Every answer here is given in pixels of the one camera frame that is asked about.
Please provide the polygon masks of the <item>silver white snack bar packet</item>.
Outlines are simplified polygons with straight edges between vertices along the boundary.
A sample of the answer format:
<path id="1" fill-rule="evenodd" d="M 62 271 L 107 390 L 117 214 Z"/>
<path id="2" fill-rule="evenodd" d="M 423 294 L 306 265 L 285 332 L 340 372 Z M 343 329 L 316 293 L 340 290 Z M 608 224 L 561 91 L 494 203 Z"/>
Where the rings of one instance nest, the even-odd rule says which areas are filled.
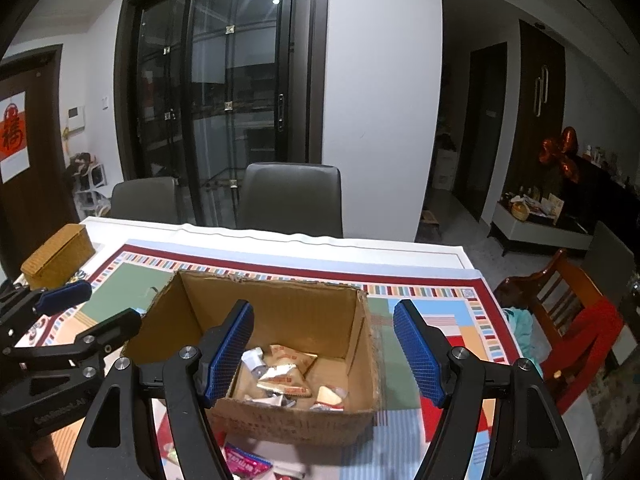
<path id="1" fill-rule="evenodd" d="M 264 361 L 264 352 L 259 347 L 245 350 L 241 356 L 241 361 L 254 379 L 262 378 L 262 375 L 268 370 L 268 366 Z M 265 404 L 270 406 L 278 406 L 279 408 L 294 408 L 296 401 L 293 398 L 285 396 L 271 390 L 264 390 L 263 396 L 251 396 L 246 394 L 244 400 L 246 402 Z"/>

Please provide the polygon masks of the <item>white pastry packet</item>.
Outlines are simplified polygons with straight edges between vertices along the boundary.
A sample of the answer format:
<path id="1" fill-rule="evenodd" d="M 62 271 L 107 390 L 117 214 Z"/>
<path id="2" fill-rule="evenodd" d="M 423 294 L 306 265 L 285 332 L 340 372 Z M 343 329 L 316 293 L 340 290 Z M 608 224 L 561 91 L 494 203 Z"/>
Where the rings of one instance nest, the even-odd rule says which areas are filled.
<path id="1" fill-rule="evenodd" d="M 257 387 L 293 398 L 310 398 L 311 388 L 306 375 L 318 356 L 282 344 L 272 344 L 270 352 L 272 362 L 258 379 Z"/>

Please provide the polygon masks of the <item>pink transparent snack bag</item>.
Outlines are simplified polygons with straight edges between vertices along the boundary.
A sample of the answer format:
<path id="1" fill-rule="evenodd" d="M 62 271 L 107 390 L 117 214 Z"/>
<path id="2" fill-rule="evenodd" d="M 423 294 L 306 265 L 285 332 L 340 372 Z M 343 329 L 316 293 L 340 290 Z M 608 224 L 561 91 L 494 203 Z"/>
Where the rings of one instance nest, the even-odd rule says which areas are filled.
<path id="1" fill-rule="evenodd" d="M 239 479 L 261 479 L 272 471 L 272 463 L 255 454 L 226 443 L 224 458 L 230 472 Z"/>

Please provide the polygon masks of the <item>clear packet yellow cake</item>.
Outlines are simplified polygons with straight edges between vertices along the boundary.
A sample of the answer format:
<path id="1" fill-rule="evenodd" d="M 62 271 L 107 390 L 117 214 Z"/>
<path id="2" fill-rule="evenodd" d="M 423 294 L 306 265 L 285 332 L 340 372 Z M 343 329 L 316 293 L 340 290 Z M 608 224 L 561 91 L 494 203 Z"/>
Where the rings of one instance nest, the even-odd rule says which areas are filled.
<path id="1" fill-rule="evenodd" d="M 342 412 L 345 409 L 347 397 L 348 391 L 341 387 L 320 386 L 316 400 L 314 404 L 311 405 L 310 410 L 318 412 Z"/>

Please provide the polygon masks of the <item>woven yellow tissue box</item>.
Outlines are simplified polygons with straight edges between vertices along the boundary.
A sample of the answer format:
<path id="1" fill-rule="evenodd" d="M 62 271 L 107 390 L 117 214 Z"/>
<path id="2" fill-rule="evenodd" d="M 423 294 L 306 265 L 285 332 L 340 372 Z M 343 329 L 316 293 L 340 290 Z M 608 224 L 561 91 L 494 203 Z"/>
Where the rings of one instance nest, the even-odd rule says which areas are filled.
<path id="1" fill-rule="evenodd" d="M 83 224 L 69 223 L 53 234 L 22 264 L 30 289 L 65 285 L 96 250 Z"/>

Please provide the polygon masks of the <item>colourful patchwork tablecloth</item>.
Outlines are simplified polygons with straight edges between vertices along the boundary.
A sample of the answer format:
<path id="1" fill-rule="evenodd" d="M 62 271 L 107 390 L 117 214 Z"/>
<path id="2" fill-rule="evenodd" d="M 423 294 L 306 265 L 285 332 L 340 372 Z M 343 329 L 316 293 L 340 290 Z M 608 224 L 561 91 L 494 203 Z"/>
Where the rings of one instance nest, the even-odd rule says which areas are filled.
<path id="1" fill-rule="evenodd" d="M 317 448 L 230 437 L 237 448 L 297 478 L 410 479 L 416 474 L 439 414 L 419 396 L 394 334 L 392 314 L 399 300 L 410 299 L 428 324 L 481 359 L 510 364 L 521 354 L 482 274 L 459 247 L 113 219 L 89 219 L 85 227 L 96 251 L 79 270 L 94 289 L 90 304 L 58 318 L 40 318 L 22 337 L 23 346 L 66 344 L 117 311 L 144 311 L 179 270 L 347 283 L 366 293 L 381 395 L 372 424 L 357 442 Z"/>

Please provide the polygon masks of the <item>brown cardboard box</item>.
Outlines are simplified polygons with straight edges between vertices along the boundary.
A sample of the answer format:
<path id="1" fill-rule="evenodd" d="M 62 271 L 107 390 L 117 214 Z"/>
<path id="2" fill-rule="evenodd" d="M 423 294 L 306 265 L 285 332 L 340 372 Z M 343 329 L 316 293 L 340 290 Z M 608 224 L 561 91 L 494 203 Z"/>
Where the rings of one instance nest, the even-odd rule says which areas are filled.
<path id="1" fill-rule="evenodd" d="M 254 308 L 250 347 L 268 351 L 280 344 L 314 354 L 306 374 L 311 390 L 341 389 L 346 399 L 338 412 L 313 410 L 313 396 L 292 408 L 259 404 L 262 390 L 240 364 L 226 395 L 206 412 L 213 430 L 287 444 L 355 443 L 370 427 L 380 394 L 370 311 L 356 288 L 180 271 L 154 298 L 140 332 L 125 344 L 125 356 L 138 365 L 166 360 L 197 344 L 239 300 Z"/>

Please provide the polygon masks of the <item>grey dining chair left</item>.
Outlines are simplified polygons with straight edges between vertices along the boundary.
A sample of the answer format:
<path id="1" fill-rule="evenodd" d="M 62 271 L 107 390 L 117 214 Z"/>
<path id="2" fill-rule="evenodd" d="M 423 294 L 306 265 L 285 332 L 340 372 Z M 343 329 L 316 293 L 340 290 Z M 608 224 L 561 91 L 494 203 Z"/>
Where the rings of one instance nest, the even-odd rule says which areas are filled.
<path id="1" fill-rule="evenodd" d="M 120 220 L 177 224 L 177 185 L 172 177 L 134 179 L 116 184 L 108 215 Z"/>

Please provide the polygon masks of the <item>grey dining chair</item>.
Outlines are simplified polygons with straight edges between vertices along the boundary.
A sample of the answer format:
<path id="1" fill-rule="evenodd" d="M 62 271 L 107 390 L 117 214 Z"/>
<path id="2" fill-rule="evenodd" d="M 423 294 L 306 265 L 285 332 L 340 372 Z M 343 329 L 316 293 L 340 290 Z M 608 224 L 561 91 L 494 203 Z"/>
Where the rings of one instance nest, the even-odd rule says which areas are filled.
<path id="1" fill-rule="evenodd" d="M 236 227 L 343 237 L 340 170 L 328 165 L 254 162 L 245 171 Z"/>
<path id="2" fill-rule="evenodd" d="M 120 220 L 177 224 L 177 185 L 172 177 L 134 179 L 116 184 L 108 215 Z"/>

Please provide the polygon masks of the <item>red wooden chair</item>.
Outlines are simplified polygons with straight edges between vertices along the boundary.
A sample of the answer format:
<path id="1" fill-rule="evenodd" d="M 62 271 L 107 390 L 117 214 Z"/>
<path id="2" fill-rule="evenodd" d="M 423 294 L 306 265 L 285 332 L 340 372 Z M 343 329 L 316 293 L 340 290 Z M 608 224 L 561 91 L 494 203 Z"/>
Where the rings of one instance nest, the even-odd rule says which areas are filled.
<path id="1" fill-rule="evenodd" d="M 615 304 L 559 250 L 540 271 L 505 278 L 495 289 L 500 306 L 533 315 L 551 346 L 540 367 L 563 414 L 596 377 L 625 326 Z"/>

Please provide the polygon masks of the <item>red fu door poster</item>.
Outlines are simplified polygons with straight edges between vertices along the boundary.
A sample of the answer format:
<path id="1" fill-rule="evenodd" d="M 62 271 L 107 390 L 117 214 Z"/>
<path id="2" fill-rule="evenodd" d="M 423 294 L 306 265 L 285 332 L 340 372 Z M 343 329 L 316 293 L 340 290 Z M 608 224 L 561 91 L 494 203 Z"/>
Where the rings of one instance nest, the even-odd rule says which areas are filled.
<path id="1" fill-rule="evenodd" d="M 1 101 L 0 134 L 1 181 L 6 183 L 30 167 L 25 91 Z"/>

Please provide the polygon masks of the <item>grey dining chair centre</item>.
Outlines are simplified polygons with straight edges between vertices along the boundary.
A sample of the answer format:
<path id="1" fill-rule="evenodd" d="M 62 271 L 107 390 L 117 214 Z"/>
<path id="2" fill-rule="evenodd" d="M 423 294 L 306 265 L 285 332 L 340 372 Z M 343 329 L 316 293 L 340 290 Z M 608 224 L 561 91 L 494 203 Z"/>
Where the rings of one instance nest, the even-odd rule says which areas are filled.
<path id="1" fill-rule="evenodd" d="M 236 227 L 343 237 L 340 170 L 328 165 L 254 162 L 245 171 Z"/>

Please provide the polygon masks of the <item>low white tv cabinet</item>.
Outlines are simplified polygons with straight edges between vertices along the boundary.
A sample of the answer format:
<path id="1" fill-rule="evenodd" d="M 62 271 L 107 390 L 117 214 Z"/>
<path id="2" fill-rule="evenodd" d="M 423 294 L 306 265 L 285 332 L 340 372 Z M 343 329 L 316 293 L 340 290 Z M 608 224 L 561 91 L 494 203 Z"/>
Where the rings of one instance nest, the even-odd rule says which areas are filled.
<path id="1" fill-rule="evenodd" d="M 518 220 L 501 204 L 496 205 L 489 225 L 488 237 L 495 237 L 498 240 L 503 255 L 509 252 L 538 254 L 538 252 L 551 252 L 561 248 L 573 252 L 586 252 L 592 241 L 591 235 L 582 232 Z"/>

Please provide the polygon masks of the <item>red heart balloons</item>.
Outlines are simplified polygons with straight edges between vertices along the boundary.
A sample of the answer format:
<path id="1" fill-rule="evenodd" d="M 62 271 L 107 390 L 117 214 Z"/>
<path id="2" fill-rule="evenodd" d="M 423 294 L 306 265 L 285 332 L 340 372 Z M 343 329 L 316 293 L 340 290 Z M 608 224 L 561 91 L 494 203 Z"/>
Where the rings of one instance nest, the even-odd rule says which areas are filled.
<path id="1" fill-rule="evenodd" d="M 538 160 L 543 165 L 557 162 L 567 179 L 577 183 L 579 172 L 574 161 L 577 154 L 578 142 L 577 133 L 574 127 L 568 126 L 563 129 L 559 136 L 550 136 L 541 143 Z"/>

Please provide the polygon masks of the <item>glass sliding door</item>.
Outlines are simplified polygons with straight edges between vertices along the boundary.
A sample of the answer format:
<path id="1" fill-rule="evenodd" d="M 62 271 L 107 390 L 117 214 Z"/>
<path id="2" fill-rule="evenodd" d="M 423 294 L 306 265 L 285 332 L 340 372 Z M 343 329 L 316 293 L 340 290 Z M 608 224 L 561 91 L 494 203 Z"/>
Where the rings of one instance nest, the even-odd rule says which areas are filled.
<path id="1" fill-rule="evenodd" d="M 128 180 L 232 228 L 254 162 L 318 162 L 328 0 L 122 0 L 115 125 Z"/>

